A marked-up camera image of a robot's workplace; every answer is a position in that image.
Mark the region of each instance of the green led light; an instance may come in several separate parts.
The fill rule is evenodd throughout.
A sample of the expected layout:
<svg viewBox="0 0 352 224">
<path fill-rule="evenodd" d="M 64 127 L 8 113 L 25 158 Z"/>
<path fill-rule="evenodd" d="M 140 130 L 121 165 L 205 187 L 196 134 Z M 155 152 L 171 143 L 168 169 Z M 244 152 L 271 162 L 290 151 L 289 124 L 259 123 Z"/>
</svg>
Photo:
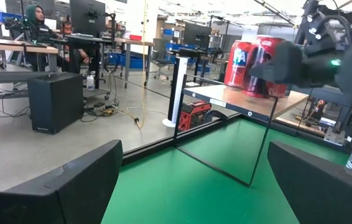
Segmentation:
<svg viewBox="0 0 352 224">
<path fill-rule="evenodd" d="M 331 60 L 331 65 L 333 65 L 333 66 L 340 66 L 341 64 L 342 64 L 342 62 L 339 59 Z"/>
</svg>

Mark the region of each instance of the black computer tower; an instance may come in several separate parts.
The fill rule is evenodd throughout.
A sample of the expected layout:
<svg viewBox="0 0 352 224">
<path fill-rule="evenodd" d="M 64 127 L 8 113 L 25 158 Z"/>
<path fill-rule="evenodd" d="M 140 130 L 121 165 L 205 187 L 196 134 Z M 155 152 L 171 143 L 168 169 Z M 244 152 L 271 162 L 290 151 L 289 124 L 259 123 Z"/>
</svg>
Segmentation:
<svg viewBox="0 0 352 224">
<path fill-rule="evenodd" d="M 58 73 L 27 81 L 32 129 L 55 134 L 83 116 L 83 77 Z"/>
</svg>

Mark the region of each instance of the red can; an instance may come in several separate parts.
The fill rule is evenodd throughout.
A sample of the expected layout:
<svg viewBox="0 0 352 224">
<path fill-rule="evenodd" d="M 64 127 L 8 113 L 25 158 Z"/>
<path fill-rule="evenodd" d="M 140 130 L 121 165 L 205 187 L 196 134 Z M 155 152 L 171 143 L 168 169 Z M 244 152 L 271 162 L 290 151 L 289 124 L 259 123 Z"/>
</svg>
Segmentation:
<svg viewBox="0 0 352 224">
<path fill-rule="evenodd" d="M 248 53 L 249 58 L 243 78 L 242 88 L 246 95 L 258 98 L 263 98 L 265 95 L 276 96 L 278 98 L 284 97 L 287 85 L 277 85 L 249 75 L 250 68 L 270 61 L 274 55 L 276 46 L 283 41 L 282 38 L 268 35 L 257 36 L 256 43 L 251 45 Z"/>
<path fill-rule="evenodd" d="M 251 49 L 251 43 L 236 40 L 230 50 L 227 70 L 225 75 L 225 84 L 242 87 L 245 74 L 248 53 Z"/>
</svg>

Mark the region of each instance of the concrete floor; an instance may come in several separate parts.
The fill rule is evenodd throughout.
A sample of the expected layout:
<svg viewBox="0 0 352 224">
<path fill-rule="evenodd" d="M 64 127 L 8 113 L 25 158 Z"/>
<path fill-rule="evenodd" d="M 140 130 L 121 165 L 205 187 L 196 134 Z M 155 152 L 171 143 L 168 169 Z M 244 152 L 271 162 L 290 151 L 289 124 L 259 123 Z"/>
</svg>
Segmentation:
<svg viewBox="0 0 352 224">
<path fill-rule="evenodd" d="M 8 66 L 8 70 L 20 68 Z M 155 65 L 152 65 L 152 71 L 155 70 Z M 173 67 L 163 71 L 172 74 Z M 111 85 L 113 91 L 115 86 L 117 87 L 119 107 L 125 109 L 142 106 L 142 94 L 145 94 L 146 108 L 167 113 L 170 80 L 166 80 L 165 77 L 153 79 L 153 76 L 150 76 L 148 84 L 148 89 L 152 91 L 141 88 L 141 72 L 131 72 L 128 88 L 124 89 L 124 81 L 120 79 L 118 71 L 116 81 L 112 81 Z M 11 90 L 12 85 L 0 87 Z M 185 97 L 184 100 L 186 103 L 193 101 L 198 100 L 191 97 Z M 25 106 L 28 106 L 27 98 L 4 100 L 5 110 L 10 114 L 16 114 Z M 235 114 L 218 106 L 214 106 L 213 109 L 221 110 L 227 115 Z M 143 110 L 134 109 L 131 112 L 140 119 L 143 118 Z M 122 140 L 126 152 L 171 136 L 174 129 L 166 128 L 162 124 L 165 118 L 164 114 L 148 111 L 144 127 L 139 130 L 128 115 L 116 114 L 109 118 L 98 118 L 90 123 L 77 121 L 56 135 L 34 132 L 29 116 L 0 118 L 0 190 L 6 190 L 44 174 L 113 139 Z"/>
</svg>

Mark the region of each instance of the green mat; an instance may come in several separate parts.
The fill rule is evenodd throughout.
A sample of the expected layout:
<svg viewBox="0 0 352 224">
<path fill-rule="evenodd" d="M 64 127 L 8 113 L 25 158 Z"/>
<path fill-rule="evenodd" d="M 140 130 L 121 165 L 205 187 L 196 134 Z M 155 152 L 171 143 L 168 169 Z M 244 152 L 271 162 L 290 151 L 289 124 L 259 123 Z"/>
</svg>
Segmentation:
<svg viewBox="0 0 352 224">
<path fill-rule="evenodd" d="M 182 145 L 238 177 L 250 177 L 264 127 L 239 120 Z M 348 155 L 270 130 L 250 189 L 169 148 L 123 167 L 102 223 L 298 223 L 267 161 L 278 140 L 337 164 Z"/>
</svg>

